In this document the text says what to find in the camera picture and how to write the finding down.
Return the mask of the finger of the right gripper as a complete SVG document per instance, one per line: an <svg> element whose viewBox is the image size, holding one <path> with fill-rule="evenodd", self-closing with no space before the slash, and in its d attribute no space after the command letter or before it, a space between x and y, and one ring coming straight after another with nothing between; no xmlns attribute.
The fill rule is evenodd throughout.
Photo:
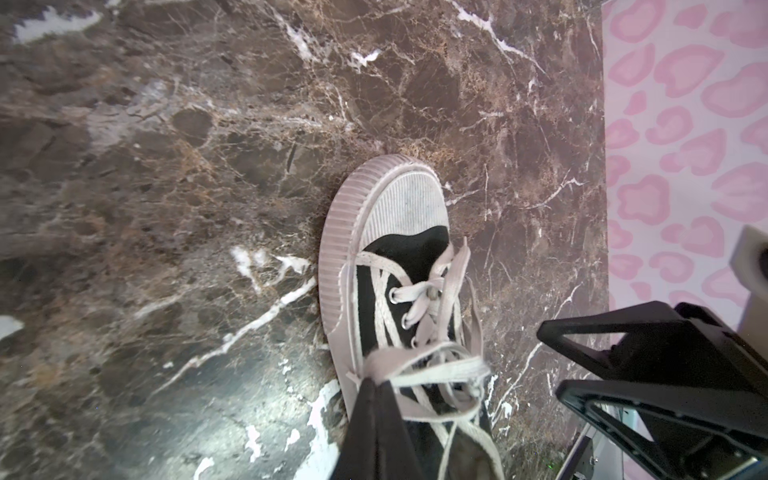
<svg viewBox="0 0 768 480"><path fill-rule="evenodd" d="M765 384L767 361L710 309L651 301L548 320L539 341L604 380Z"/></svg>
<svg viewBox="0 0 768 480"><path fill-rule="evenodd" d="M767 399L757 393L566 380L556 397L656 479L767 477Z"/></svg>

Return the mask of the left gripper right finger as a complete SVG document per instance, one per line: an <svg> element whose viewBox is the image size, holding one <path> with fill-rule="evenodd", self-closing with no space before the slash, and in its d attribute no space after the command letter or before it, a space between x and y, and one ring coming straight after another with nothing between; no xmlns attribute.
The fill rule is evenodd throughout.
<svg viewBox="0 0 768 480"><path fill-rule="evenodd" d="M390 382L377 387L377 478L424 479Z"/></svg>

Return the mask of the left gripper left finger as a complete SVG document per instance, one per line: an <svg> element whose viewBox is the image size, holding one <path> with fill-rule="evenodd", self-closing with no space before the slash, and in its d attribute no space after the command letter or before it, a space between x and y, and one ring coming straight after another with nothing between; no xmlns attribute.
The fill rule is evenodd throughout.
<svg viewBox="0 0 768 480"><path fill-rule="evenodd" d="M360 386L333 480L377 478L377 386L365 379Z"/></svg>

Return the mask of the white shoelace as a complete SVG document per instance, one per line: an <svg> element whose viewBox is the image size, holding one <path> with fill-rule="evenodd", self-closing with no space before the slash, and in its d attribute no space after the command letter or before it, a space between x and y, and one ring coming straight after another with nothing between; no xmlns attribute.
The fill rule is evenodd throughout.
<svg viewBox="0 0 768 480"><path fill-rule="evenodd" d="M484 385L491 369L483 355L477 316L463 319L468 246L447 246L425 279L414 281L395 261L362 252L371 271L378 342L365 374L390 382L403 420L436 442L436 479L501 479L499 452L487 425Z"/></svg>

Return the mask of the black white sneaker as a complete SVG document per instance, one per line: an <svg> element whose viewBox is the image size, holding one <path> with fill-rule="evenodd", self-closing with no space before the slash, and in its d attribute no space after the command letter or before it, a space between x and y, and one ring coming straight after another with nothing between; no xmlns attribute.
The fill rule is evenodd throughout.
<svg viewBox="0 0 768 480"><path fill-rule="evenodd" d="M436 173L403 155L343 182L322 231L321 320L349 425L335 479L500 479L481 323L460 294L471 252L449 237Z"/></svg>

